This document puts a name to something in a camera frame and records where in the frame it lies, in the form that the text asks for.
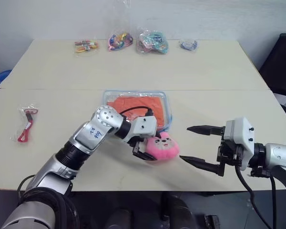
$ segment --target white wall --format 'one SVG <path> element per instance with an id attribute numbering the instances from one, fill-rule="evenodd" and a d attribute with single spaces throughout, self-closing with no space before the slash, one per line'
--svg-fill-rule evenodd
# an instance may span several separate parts
<path id="1" fill-rule="evenodd" d="M 107 38 L 108 2 L 0 0 L 0 71 L 13 68 L 34 38 Z M 131 21 L 168 39 L 238 40 L 259 68 L 286 32 L 286 0 L 132 0 Z"/>

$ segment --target red keychain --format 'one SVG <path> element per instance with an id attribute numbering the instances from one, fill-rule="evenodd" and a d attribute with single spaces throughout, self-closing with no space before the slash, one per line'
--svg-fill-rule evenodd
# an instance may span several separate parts
<path id="1" fill-rule="evenodd" d="M 38 109 L 35 108 L 28 108 L 24 109 L 23 112 L 25 113 L 25 116 L 27 117 L 28 123 L 24 127 L 22 134 L 18 137 L 18 142 L 27 142 L 29 139 L 29 130 L 33 126 L 33 117 L 32 115 L 37 114 Z"/>

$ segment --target orange item in container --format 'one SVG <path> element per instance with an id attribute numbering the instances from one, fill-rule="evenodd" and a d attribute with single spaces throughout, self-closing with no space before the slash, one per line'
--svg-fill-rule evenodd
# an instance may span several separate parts
<path id="1" fill-rule="evenodd" d="M 147 106 L 153 110 L 153 114 L 157 119 L 158 127 L 164 126 L 164 112 L 161 99 L 159 97 L 143 96 L 143 97 L 117 97 L 113 102 L 107 102 L 107 105 L 112 106 L 117 112 L 122 112 L 128 108 L 135 106 Z M 146 109 L 134 109 L 125 112 L 125 115 L 129 120 L 133 120 L 136 117 L 143 117 L 147 112 Z"/>

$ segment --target pink plush toy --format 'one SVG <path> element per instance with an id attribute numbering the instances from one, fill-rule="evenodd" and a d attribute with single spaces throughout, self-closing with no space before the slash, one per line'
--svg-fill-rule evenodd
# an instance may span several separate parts
<path id="1" fill-rule="evenodd" d="M 178 155 L 178 144 L 170 138 L 167 132 L 161 132 L 160 135 L 161 138 L 151 137 L 147 139 L 146 152 L 158 160 L 166 160 Z"/>

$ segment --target white table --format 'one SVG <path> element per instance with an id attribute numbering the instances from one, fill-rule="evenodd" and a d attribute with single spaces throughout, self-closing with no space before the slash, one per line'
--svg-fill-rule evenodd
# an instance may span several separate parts
<path id="1" fill-rule="evenodd" d="M 186 131 L 192 125 L 223 126 L 227 120 L 245 116 L 255 128 L 256 141 L 286 144 L 286 115 L 270 91 L 166 91 L 173 111 L 170 134 L 180 154 L 216 162 L 218 136 Z M 0 90 L 0 188 L 16 189 L 34 174 L 69 139 L 79 125 L 90 119 L 101 104 L 102 91 L 94 90 Z M 27 144 L 12 142 L 22 104 L 40 107 Z M 253 190 L 270 189 L 268 179 L 247 177 Z M 277 182 L 278 188 L 284 188 Z M 85 162 L 74 180 L 74 191 L 108 190 L 244 190 L 234 168 L 225 176 L 197 169 L 175 158 L 145 162 L 116 139 L 105 141 Z"/>
<path id="2" fill-rule="evenodd" d="M 76 57 L 73 42 L 34 40 L 0 88 L 268 90 L 236 41 L 198 41 L 196 53 L 169 41 L 166 55 L 109 52 L 100 41 L 88 57 Z"/>

